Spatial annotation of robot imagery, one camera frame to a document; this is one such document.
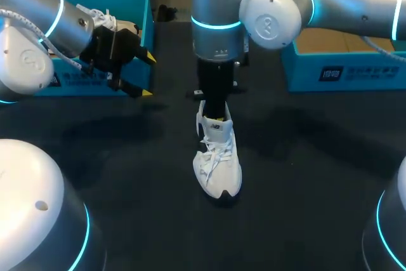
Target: cable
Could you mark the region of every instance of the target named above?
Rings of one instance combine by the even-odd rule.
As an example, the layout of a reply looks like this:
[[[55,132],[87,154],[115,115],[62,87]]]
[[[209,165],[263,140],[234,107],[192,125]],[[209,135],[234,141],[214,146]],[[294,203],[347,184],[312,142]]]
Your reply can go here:
[[[388,58],[391,58],[392,60],[397,60],[398,62],[406,63],[406,58],[404,58],[402,56],[399,56],[399,55],[396,55],[396,54],[392,54],[389,51],[386,51],[385,49],[382,49],[376,43],[371,41],[369,37],[362,36],[361,38],[362,38],[363,41],[365,41],[365,43],[368,46],[374,48],[378,53],[380,53],[380,54],[382,54],[382,55],[384,55],[384,56],[386,56]]]
[[[39,38],[41,38],[45,45],[60,59],[62,59],[64,62],[67,62],[69,65],[74,66],[75,68],[82,70],[82,65],[75,62],[74,60],[71,60],[70,58],[66,57],[64,54],[58,51],[58,49],[51,43],[51,41],[45,36],[45,34],[36,26],[34,25],[30,20],[26,19],[24,16],[15,13],[10,10],[4,10],[0,9],[0,16],[10,18],[13,20],[18,21],[25,27],[26,29],[32,31],[35,35],[37,35]]]

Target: blue cardboard box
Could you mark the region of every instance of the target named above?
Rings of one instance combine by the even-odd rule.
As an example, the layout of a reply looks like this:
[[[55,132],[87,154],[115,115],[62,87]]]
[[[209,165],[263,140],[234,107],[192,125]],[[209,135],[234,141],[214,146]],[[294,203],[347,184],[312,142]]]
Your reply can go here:
[[[406,57],[404,42],[372,40]],[[406,65],[376,52],[352,34],[305,29],[282,50],[282,63],[291,92],[406,89]]]
[[[141,30],[141,45],[152,51],[154,45],[154,20],[150,0],[66,0],[73,5],[81,4],[89,9],[97,9],[118,20],[134,22]],[[53,82],[36,96],[121,96],[122,91],[107,87],[107,76],[95,70],[93,77],[85,76],[59,58],[53,58],[55,76]],[[150,89],[151,67],[141,60],[134,60],[122,68],[122,77],[141,87]]]

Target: white sneaker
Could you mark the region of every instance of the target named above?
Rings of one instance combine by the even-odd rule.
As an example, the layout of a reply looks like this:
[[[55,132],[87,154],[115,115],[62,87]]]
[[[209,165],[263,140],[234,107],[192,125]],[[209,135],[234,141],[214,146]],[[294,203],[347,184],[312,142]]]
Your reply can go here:
[[[81,4],[77,4],[76,8],[90,15],[95,23],[95,28],[98,28],[104,25],[106,28],[111,31],[120,31],[122,29],[128,29],[134,34],[138,34],[135,28],[135,23],[127,22],[125,20],[117,20],[116,17],[110,15],[110,11],[106,10],[106,14],[102,11],[96,9],[88,9]]]
[[[193,160],[197,180],[204,191],[215,199],[235,197],[241,188],[242,172],[230,111],[226,104],[225,121],[203,116],[205,101],[201,101],[196,115],[197,134],[202,126],[204,151]]]

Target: black tabletop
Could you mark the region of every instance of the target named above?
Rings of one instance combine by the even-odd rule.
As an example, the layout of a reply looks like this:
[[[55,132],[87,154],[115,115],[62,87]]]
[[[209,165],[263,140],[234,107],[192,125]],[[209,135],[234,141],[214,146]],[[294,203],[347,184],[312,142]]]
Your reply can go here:
[[[155,96],[35,98],[0,108],[0,137],[60,165],[104,232],[108,269],[362,270],[362,230],[406,155],[406,93],[287,92],[251,46],[229,100],[243,189],[213,206],[192,167],[190,25],[157,24]]]

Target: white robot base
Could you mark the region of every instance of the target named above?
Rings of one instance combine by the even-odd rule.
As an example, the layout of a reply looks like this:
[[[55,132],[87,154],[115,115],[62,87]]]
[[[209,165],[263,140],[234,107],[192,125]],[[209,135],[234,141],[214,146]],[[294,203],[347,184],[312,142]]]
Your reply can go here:
[[[362,254],[368,271],[406,270],[406,159],[363,232]]]
[[[102,235],[41,149],[0,140],[0,270],[103,271]]]

